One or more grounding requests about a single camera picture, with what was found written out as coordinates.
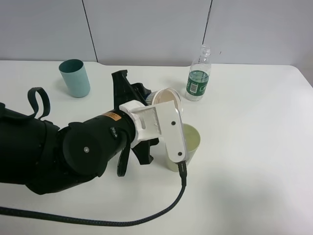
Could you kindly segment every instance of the robotic arm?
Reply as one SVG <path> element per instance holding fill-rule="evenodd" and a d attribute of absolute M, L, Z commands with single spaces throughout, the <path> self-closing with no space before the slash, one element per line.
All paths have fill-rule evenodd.
<path fill-rule="evenodd" d="M 141 83 L 129 84 L 126 76 L 126 70 L 112 74 L 113 110 L 82 123 L 72 122 L 61 130 L 50 121 L 41 121 L 50 112 L 43 88 L 28 91 L 32 115 L 17 113 L 0 103 L 0 182 L 26 185 L 37 194 L 59 192 L 100 177 L 108 161 L 119 151 L 117 174 L 124 176 L 130 149 L 141 165 L 150 164 L 153 160 L 150 146 L 158 144 L 158 138 L 163 137 L 170 159 L 179 164 L 182 191 L 177 201 L 160 213 L 130 222 L 95 223 L 2 207 L 0 214 L 89 225 L 131 226 L 159 217 L 176 205 L 186 186 L 187 175 L 180 114 L 173 101 L 147 106 L 145 97 L 151 91 Z M 44 112 L 38 119 L 35 119 L 39 109 L 36 92 L 44 104 Z"/>

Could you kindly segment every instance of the yellow cup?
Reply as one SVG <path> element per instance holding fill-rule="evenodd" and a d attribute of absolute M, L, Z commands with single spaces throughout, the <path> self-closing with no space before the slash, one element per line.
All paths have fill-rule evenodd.
<path fill-rule="evenodd" d="M 190 163 L 192 157 L 194 156 L 195 152 L 197 151 L 197 148 L 200 145 L 201 137 L 199 132 L 196 130 L 195 127 L 189 125 L 189 124 L 183 124 L 183 132 L 185 136 L 185 143 L 186 143 L 186 149 L 187 149 L 187 165 Z M 169 157 L 168 153 L 166 151 L 166 164 L 167 167 L 174 172 L 178 172 L 178 166 L 176 163 L 172 162 Z"/>

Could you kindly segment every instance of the paper cup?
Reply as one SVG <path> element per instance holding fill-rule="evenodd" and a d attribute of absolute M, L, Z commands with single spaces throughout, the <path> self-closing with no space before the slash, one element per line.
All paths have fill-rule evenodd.
<path fill-rule="evenodd" d="M 81 98 L 89 94 L 90 84 L 83 61 L 66 60 L 59 65 L 59 70 L 73 97 Z"/>
<path fill-rule="evenodd" d="M 186 164 L 188 165 L 200 145 L 201 137 L 196 128 L 185 123 L 183 124 L 183 131 L 188 156 Z M 178 172 L 177 164 L 169 159 L 168 154 L 166 155 L 166 164 L 171 171 Z"/>
<path fill-rule="evenodd" d="M 180 115 L 182 115 L 182 104 L 180 95 L 173 88 L 166 88 L 156 92 L 152 92 L 146 98 L 146 102 L 148 105 L 159 104 L 168 101 L 174 101 L 176 109 L 179 111 Z"/>

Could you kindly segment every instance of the green bottle label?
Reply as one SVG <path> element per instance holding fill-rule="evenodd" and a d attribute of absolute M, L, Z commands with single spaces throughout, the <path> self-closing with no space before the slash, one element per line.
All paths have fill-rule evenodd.
<path fill-rule="evenodd" d="M 194 96 L 201 96 L 205 92 L 205 88 L 209 79 L 209 75 L 200 70 L 191 71 L 187 82 L 187 92 Z"/>

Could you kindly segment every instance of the black cable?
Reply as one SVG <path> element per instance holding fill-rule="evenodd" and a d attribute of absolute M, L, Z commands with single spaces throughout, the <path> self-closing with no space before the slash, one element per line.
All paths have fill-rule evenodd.
<path fill-rule="evenodd" d="M 24 217 L 24 218 L 50 220 L 50 221 L 63 222 L 63 223 L 69 223 L 69 224 L 84 224 L 84 225 L 108 226 L 108 227 L 128 227 L 128 226 L 143 224 L 169 212 L 180 201 L 186 188 L 186 178 L 187 178 L 186 162 L 183 161 L 183 162 L 178 163 L 178 167 L 179 167 L 179 175 L 181 177 L 181 190 L 176 200 L 168 208 L 143 219 L 129 221 L 129 222 L 113 222 L 113 221 L 103 221 L 103 220 L 80 219 L 80 218 L 73 218 L 73 217 L 48 214 L 48 213 L 42 213 L 42 212 L 36 212 L 36 211 L 33 212 L 33 211 L 19 210 L 19 209 L 7 208 L 7 207 L 0 207 L 0 214 L 8 215 L 8 216 Z"/>

